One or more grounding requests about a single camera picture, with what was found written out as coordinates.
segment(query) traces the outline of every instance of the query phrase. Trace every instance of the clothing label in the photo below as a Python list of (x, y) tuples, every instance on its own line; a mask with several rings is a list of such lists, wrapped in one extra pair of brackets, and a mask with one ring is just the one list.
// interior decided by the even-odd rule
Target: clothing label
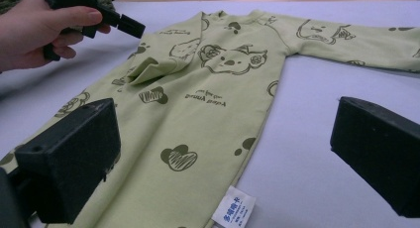
[(253, 212), (256, 198), (229, 186), (212, 219), (225, 228), (243, 228)]

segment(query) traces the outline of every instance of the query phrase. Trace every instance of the white table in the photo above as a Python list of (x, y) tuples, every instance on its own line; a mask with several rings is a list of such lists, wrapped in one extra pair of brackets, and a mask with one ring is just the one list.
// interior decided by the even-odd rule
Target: white table
[[(420, 27), (420, 2), (115, 2), (147, 32), (198, 11), (254, 9), (381, 27)], [(0, 157), (31, 136), (72, 96), (122, 63), (139, 41), (113, 30), (76, 46), (78, 56), (0, 75)], [(339, 99), (353, 96), (420, 123), (420, 74), (361, 68), (314, 57), (286, 60), (261, 140), (237, 188), (258, 198), (247, 227), (420, 227), (399, 217), (331, 152)]]

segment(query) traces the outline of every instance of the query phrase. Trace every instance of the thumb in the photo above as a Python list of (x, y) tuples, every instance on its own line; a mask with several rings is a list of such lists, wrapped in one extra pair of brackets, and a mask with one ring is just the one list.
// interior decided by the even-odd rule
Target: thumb
[(74, 26), (93, 26), (101, 23), (102, 14), (89, 7), (77, 6), (50, 11), (48, 24), (51, 28), (61, 31)]

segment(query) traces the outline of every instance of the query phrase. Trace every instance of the romper sleeve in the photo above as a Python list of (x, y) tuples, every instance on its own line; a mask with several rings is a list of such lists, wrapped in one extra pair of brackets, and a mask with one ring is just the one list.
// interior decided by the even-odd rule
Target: romper sleeve
[(201, 40), (202, 13), (152, 34), (145, 34), (132, 54), (127, 82), (138, 84), (184, 69)]
[(273, 16), (291, 54), (420, 72), (420, 28), (378, 28)]

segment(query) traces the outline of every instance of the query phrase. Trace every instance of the human hand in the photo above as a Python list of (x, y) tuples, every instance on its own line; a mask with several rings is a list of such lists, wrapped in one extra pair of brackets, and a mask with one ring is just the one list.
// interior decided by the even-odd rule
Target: human hand
[[(49, 43), (60, 57), (72, 58), (70, 46), (82, 41), (77, 31), (61, 31), (74, 26), (93, 26), (102, 21), (99, 11), (88, 7), (53, 10), (44, 0), (22, 0), (7, 13), (0, 15), (0, 72), (15, 68), (32, 68), (49, 62), (43, 48)], [(110, 27), (98, 31), (109, 33)]]

